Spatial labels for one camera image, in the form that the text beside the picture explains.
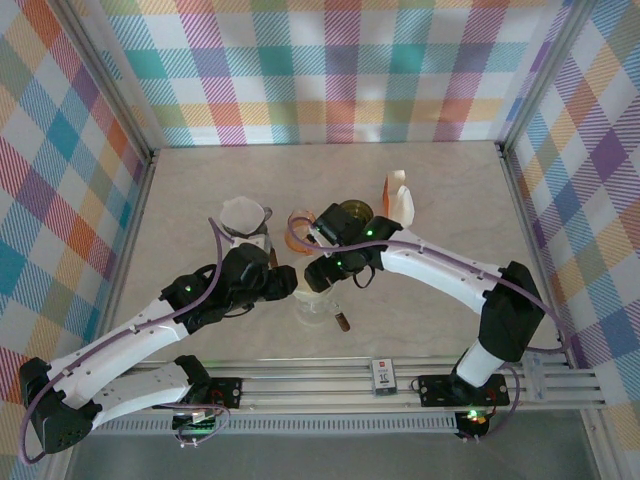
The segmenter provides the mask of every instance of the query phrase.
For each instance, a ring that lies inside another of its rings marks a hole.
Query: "marble floor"
[[[268,222],[280,264],[299,254],[284,243],[294,208],[320,214],[357,198],[380,213],[390,170],[404,169],[416,215],[411,230],[427,241],[486,263],[531,265],[507,184],[491,142],[255,146],[163,150],[135,245],[116,323],[137,314],[176,276],[215,261],[207,222],[224,200],[246,195],[273,209]],[[195,354],[201,360],[460,355],[479,317],[434,288],[381,273],[366,290],[342,282],[336,296],[349,319],[309,327],[290,297],[206,327],[152,359]],[[545,318],[533,343],[556,346]]]

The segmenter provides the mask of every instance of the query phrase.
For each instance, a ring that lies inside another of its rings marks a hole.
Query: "colorful plaid backdrop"
[[[571,4],[100,0],[89,17],[83,2],[174,147],[497,139]]]
[[[600,0],[516,147],[583,366],[640,478],[640,1]]]
[[[46,1],[0,12],[0,478],[23,479],[17,368],[91,338],[143,163]]]

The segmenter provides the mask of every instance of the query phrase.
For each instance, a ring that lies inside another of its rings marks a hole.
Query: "beige surface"
[[[138,313],[176,276],[215,261],[207,216],[246,195],[274,210],[268,222],[280,264],[294,254],[284,244],[294,208],[321,213],[332,202],[358,198],[376,212],[387,171],[403,168],[416,205],[411,230],[475,260],[530,264],[515,210],[490,142],[305,145],[163,150],[136,243],[117,322]],[[479,317],[415,280],[379,273],[367,290],[337,287],[351,323],[302,325],[293,297],[259,304],[248,315],[208,326],[156,359],[196,354],[201,360],[359,355],[459,355],[477,336]],[[555,346],[543,321],[534,339]]]

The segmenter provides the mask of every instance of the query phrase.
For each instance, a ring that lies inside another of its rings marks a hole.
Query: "plaid wall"
[[[516,146],[546,270],[640,478],[640,2],[600,0]]]
[[[0,478],[23,479],[17,368],[91,338],[143,163],[46,1],[0,11]]]
[[[88,16],[83,1],[173,147],[497,139],[571,4],[100,0]]]

